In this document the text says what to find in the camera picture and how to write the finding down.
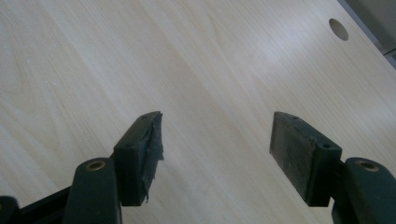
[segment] light wood grain surface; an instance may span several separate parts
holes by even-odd
[[[273,113],[396,174],[395,95],[336,0],[0,1],[0,195],[69,186],[161,110],[165,161],[124,223],[332,223],[269,154]]]

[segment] circular hole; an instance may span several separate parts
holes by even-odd
[[[359,161],[359,165],[361,167],[363,167],[364,169],[371,171],[371,172],[377,172],[379,170],[379,168],[376,165],[374,165],[368,161]]]
[[[87,165],[88,171],[97,171],[105,167],[106,163],[104,161],[93,161]]]
[[[332,28],[332,32],[338,36],[338,38],[347,41],[348,40],[348,34],[346,28],[339,22],[338,20],[335,19],[330,19],[329,20],[330,27]]]

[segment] gray object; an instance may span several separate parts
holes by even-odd
[[[396,1],[338,0],[338,2],[396,68]]]

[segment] table surface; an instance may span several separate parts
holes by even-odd
[[[155,110],[165,160],[125,223],[332,223],[269,154],[275,111],[396,174],[396,71],[336,0],[1,1],[0,71],[0,195],[20,206]]]

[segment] dark plastic part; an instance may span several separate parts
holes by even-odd
[[[21,223],[62,223],[69,188],[31,203],[21,209]]]
[[[328,206],[342,149],[302,119],[275,112],[270,153],[308,206]]]
[[[114,146],[111,158],[122,206],[140,206],[149,197],[158,161],[163,160],[162,116],[159,111],[141,116]]]
[[[70,189],[64,224],[121,222],[114,161],[97,158],[83,162]]]
[[[359,223],[396,223],[396,180],[386,167],[363,158],[347,159],[343,182]]]
[[[15,198],[0,197],[0,221],[1,223],[17,223],[20,216],[20,208]]]
[[[332,222],[334,224],[359,224],[352,207],[342,207],[338,202],[334,202],[332,207]]]

